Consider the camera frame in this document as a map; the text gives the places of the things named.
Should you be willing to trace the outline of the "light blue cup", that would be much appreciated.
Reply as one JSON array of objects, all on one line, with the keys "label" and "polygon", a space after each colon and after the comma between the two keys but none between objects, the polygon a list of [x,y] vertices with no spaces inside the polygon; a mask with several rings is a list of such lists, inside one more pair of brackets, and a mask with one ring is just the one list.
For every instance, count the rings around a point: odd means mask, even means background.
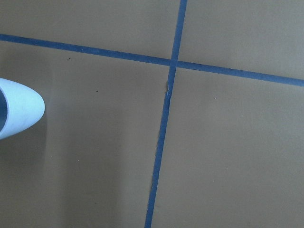
[{"label": "light blue cup", "polygon": [[0,138],[20,133],[41,119],[45,103],[35,90],[0,79]]}]

